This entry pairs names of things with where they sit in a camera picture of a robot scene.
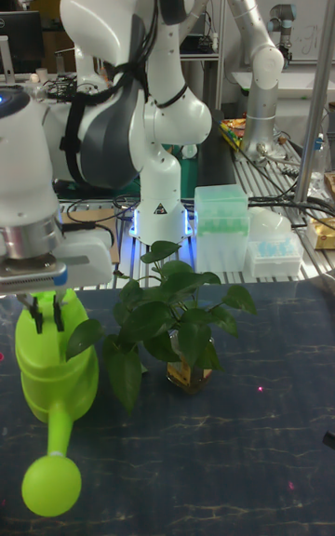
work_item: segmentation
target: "metal pole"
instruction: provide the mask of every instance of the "metal pole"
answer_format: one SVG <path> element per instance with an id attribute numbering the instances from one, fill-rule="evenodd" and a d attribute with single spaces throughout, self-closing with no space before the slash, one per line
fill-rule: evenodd
<path id="1" fill-rule="evenodd" d="M 315 139 L 319 133 L 324 103 L 327 95 L 328 79 L 335 47 L 335 0 L 328 0 L 321 37 L 319 57 L 316 65 L 311 108 L 301 156 L 301 171 L 298 178 L 294 201 L 305 201 L 311 180 Z"/>

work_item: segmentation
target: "green watering can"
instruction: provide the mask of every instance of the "green watering can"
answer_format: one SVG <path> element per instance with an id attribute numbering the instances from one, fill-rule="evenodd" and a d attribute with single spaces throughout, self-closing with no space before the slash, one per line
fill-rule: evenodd
<path id="1" fill-rule="evenodd" d="M 42 333 L 23 310 L 16 328 L 16 356 L 24 396 L 38 420 L 47 423 L 47 455 L 28 468 L 22 483 L 27 507 L 44 517 L 59 516 L 75 504 L 80 472 L 66 457 L 74 421 L 91 407 L 98 389 L 99 365 L 94 347 L 66 362 L 66 346 L 87 313 L 73 290 L 61 307 L 64 331 L 54 321 L 54 292 L 37 295 L 43 315 Z"/>

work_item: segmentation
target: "white container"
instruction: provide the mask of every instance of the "white container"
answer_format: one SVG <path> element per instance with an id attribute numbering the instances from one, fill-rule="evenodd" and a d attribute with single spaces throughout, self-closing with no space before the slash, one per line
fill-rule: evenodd
<path id="1" fill-rule="evenodd" d="M 296 234 L 273 240 L 249 242 L 246 265 L 253 277 L 298 275 L 302 265 L 303 246 Z"/>
<path id="2" fill-rule="evenodd" d="M 208 232 L 204 229 L 199 231 L 196 234 L 196 271 L 243 271 L 249 226 L 249 217 L 226 218 L 223 221 L 213 220 Z"/>
<path id="3" fill-rule="evenodd" d="M 236 185 L 196 187 L 195 235 L 197 272 L 241 272 L 250 218 L 248 197 Z"/>

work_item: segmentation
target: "desk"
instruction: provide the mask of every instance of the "desk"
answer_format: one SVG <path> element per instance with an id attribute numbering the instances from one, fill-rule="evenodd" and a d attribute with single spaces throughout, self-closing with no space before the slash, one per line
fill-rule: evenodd
<path id="1" fill-rule="evenodd" d="M 69 457 L 83 489 L 58 519 L 20 498 L 24 470 L 43 455 L 46 427 L 28 410 L 14 359 L 20 306 L 0 301 L 0 534 L 32 536 L 333 536 L 335 282 L 257 284 L 257 317 L 237 314 L 240 337 L 214 331 L 225 374 L 188 396 L 150 369 L 129 418 L 104 368 L 90 412 L 75 423 Z M 225 287 L 206 287 L 217 300 Z M 111 332 L 115 291 L 81 292 Z"/>

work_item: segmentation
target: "computer monitor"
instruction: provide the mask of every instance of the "computer monitor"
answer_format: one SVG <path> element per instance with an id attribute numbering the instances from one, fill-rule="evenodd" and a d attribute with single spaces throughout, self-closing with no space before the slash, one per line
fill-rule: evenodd
<path id="1" fill-rule="evenodd" d="M 0 12 L 0 35 L 8 37 L 15 73 L 31 73 L 45 56 L 38 11 Z"/>

